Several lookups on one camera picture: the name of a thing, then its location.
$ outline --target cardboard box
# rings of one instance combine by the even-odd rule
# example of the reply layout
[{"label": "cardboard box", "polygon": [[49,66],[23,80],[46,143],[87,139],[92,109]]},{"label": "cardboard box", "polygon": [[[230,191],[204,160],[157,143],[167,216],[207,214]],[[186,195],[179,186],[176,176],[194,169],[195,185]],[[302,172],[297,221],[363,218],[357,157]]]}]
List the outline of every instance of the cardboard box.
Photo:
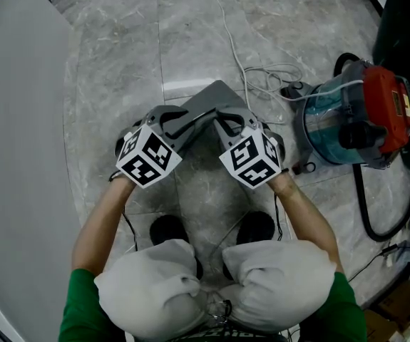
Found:
[{"label": "cardboard box", "polygon": [[377,305],[380,314],[398,324],[401,332],[410,326],[410,281],[398,285]]},{"label": "cardboard box", "polygon": [[399,333],[398,326],[380,316],[375,311],[364,311],[367,323],[368,342],[404,342],[404,337]]}]

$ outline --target person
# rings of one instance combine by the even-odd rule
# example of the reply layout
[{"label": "person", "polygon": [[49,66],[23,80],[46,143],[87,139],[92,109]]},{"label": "person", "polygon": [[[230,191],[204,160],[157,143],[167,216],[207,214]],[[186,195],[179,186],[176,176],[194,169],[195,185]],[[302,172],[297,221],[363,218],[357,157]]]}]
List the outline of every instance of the person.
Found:
[{"label": "person", "polygon": [[[153,247],[126,253],[103,272],[135,188],[127,177],[115,178],[76,240],[59,341],[286,341],[280,331],[298,323],[301,341],[366,341],[332,228],[288,173],[268,185],[297,240],[272,240],[272,218],[248,213],[237,244],[222,253],[224,273],[235,282],[205,293],[203,268],[173,216],[151,225]],[[215,326],[208,327],[210,319]]]}]

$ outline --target black vacuum hose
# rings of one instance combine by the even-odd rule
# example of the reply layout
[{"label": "black vacuum hose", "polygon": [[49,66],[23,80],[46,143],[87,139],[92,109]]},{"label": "black vacuum hose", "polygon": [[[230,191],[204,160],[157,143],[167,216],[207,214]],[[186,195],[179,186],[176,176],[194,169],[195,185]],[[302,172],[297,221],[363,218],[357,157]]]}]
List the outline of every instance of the black vacuum hose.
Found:
[{"label": "black vacuum hose", "polygon": [[[343,53],[340,57],[338,57],[333,70],[333,76],[338,76],[342,72],[342,68],[347,61],[358,61],[360,58],[355,56],[353,53]],[[398,233],[406,223],[409,221],[410,218],[410,198],[408,207],[403,215],[403,217],[399,220],[399,222],[388,232],[385,233],[376,233],[371,226],[371,222],[369,221],[369,214],[368,214],[368,207],[367,207],[367,199],[364,194],[364,185],[363,185],[363,176],[362,176],[362,168],[360,164],[352,165],[352,169],[354,171],[354,179],[355,179],[355,187],[357,189],[357,197],[359,199],[359,207],[360,207],[360,214],[362,215],[362,221],[364,230],[368,234],[368,237],[371,238],[373,241],[376,242],[385,242],[391,239],[396,233]]]}]

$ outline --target shoe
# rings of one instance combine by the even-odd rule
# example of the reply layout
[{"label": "shoe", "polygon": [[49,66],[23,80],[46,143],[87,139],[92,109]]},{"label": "shoe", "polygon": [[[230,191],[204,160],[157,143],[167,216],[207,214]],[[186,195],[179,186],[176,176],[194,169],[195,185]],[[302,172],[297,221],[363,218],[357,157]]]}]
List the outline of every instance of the shoe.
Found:
[{"label": "shoe", "polygon": [[[162,217],[157,218],[150,226],[149,236],[154,246],[168,241],[169,239],[182,239],[183,241],[190,243],[181,219],[174,215],[163,215]],[[200,261],[198,261],[197,257],[195,260],[197,262],[197,279],[200,280],[203,276],[203,266]]]},{"label": "shoe", "polygon": [[[269,241],[275,235],[275,222],[265,212],[249,212],[241,221],[240,230],[236,236],[236,244]],[[224,275],[233,280],[224,264]]]}]

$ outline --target green shirt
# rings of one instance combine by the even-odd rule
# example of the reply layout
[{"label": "green shirt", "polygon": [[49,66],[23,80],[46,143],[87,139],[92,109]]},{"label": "green shirt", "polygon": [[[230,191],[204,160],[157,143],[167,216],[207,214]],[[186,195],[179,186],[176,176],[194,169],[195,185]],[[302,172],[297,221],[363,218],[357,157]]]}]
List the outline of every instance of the green shirt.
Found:
[{"label": "green shirt", "polygon": [[[59,342],[125,341],[124,332],[110,321],[100,307],[98,289],[93,280],[94,275],[86,270],[71,273]],[[334,274],[332,289],[325,304],[299,326],[301,341],[367,340],[363,312],[355,301],[354,291],[346,276],[339,272]],[[208,334],[206,339],[209,340],[211,336]]]}]

